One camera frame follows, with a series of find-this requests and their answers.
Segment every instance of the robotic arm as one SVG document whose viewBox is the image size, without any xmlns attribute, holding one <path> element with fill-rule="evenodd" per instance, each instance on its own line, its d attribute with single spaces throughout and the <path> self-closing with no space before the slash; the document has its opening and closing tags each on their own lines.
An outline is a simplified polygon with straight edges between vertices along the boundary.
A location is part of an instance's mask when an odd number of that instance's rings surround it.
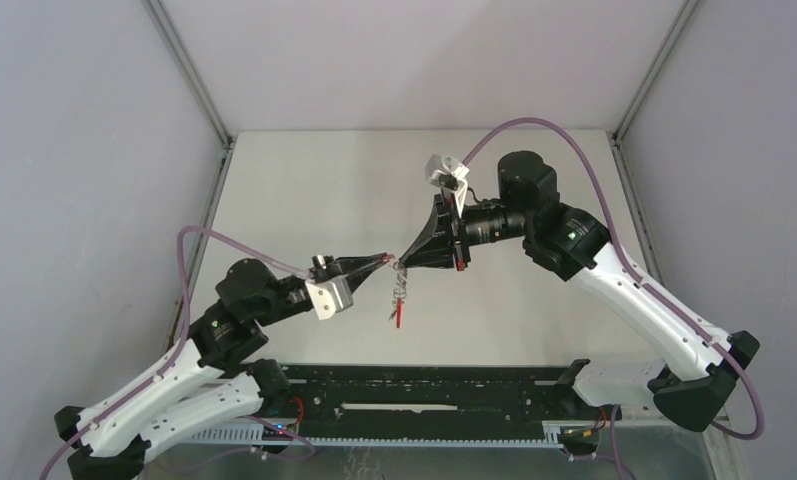
<svg viewBox="0 0 797 480">
<path fill-rule="evenodd" d="M 471 261 L 470 247 L 521 238 L 534 263 L 597 296 L 663 359 L 633 365 L 578 360 L 558 383 L 571 386 L 591 406 L 656 407 L 683 428 L 707 428 L 738 378 L 714 345 L 745 369 L 759 349 L 758 341 L 747 332 L 729 335 L 705 321 L 630 257 L 627 263 L 636 276 L 626 271 L 607 227 L 588 212 L 560 202 L 557 174 L 536 153 L 513 152 L 501 158 L 500 198 L 477 205 L 464 205 L 467 170 L 450 157 L 434 155 L 428 162 L 425 173 L 441 193 L 434 197 L 425 228 L 399 262 L 406 268 L 463 271 Z M 649 290 L 678 305 L 712 339 L 704 341 Z"/>
<path fill-rule="evenodd" d="M 175 354 L 174 348 L 109 398 L 88 408 L 68 406 L 54 416 L 65 441 L 91 424 L 72 445 L 72 477 L 129 480 L 171 446 L 216 423 L 255 412 L 276 414 L 289 397 L 281 368 L 274 360 L 242 364 L 268 342 L 260 327 L 312 309 L 326 320 L 350 308 L 352 294 L 389 258 L 386 253 L 336 259 L 317 255 L 307 280 L 278 280 L 256 259 L 235 263 L 216 286 L 219 300 L 191 325 L 180 355 L 164 374 L 157 372 Z M 235 377 L 182 400 L 224 374 Z M 126 397 L 147 379 L 152 381 L 146 388 Z M 116 403 L 121 405 L 111 415 L 94 423 Z"/>
</svg>

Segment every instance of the black cylinder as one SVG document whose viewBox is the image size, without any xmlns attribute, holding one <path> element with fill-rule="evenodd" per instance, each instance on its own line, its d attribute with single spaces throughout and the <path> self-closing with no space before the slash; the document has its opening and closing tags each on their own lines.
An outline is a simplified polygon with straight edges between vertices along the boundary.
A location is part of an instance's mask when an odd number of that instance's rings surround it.
<svg viewBox="0 0 797 480">
<path fill-rule="evenodd" d="M 525 213 L 503 205 L 472 205 L 463 210 L 469 246 L 495 243 L 525 234 Z"/>
</svg>

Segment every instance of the white tabletop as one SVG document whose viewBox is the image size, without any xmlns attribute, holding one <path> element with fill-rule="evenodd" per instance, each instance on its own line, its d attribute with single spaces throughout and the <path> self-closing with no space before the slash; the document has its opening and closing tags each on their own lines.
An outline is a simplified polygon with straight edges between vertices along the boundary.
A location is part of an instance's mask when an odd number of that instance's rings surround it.
<svg viewBox="0 0 797 480">
<path fill-rule="evenodd" d="M 213 228 L 278 260 L 307 268 L 316 254 L 400 255 L 421 231 L 436 188 L 425 181 L 433 153 L 462 158 L 482 131 L 246 132 L 236 141 Z M 607 136 L 571 132 L 593 163 L 623 244 L 642 263 Z M 533 150 L 557 170 L 562 201 L 601 218 L 586 172 L 553 132 L 507 131 L 471 164 L 480 198 L 497 197 L 495 166 Z M 404 365 L 567 365 L 656 354 L 609 308 L 534 265 L 521 241 L 473 247 L 465 272 L 413 269 L 402 328 L 388 321 L 395 274 L 382 268 L 327 321 L 309 312 L 265 328 L 253 358 L 294 363 Z M 227 268 L 243 254 L 207 247 L 192 309 L 217 297 Z M 277 272 L 278 277 L 285 273 Z"/>
</svg>

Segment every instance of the wall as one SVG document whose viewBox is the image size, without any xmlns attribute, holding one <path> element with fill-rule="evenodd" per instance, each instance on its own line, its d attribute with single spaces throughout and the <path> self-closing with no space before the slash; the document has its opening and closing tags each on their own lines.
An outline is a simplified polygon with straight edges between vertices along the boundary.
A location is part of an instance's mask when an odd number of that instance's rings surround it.
<svg viewBox="0 0 797 480">
<path fill-rule="evenodd" d="M 0 479 L 162 351 L 219 154 L 141 2 L 0 1 Z"/>
<path fill-rule="evenodd" d="M 625 152 L 669 285 L 762 343 L 752 477 L 797 479 L 797 0 L 705 2 Z"/>
<path fill-rule="evenodd" d="M 229 128 L 613 129 L 683 0 L 166 2 Z"/>
</svg>

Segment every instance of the gray floor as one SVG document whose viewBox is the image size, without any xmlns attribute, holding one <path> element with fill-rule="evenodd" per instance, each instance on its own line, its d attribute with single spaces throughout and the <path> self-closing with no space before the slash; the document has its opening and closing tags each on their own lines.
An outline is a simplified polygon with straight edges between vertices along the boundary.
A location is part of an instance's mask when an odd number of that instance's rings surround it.
<svg viewBox="0 0 797 480">
<path fill-rule="evenodd" d="M 701 435 L 677 428 L 620 429 L 623 461 L 638 480 L 713 479 Z M 609 433 L 600 451 L 610 453 Z M 229 447 L 180 445 L 159 461 L 187 466 Z M 320 448 L 304 462 L 263 462 L 256 455 L 233 455 L 188 475 L 167 474 L 153 466 L 145 480 L 475 480 L 583 479 L 616 480 L 612 463 L 569 463 L 554 450 L 444 448 Z"/>
</svg>

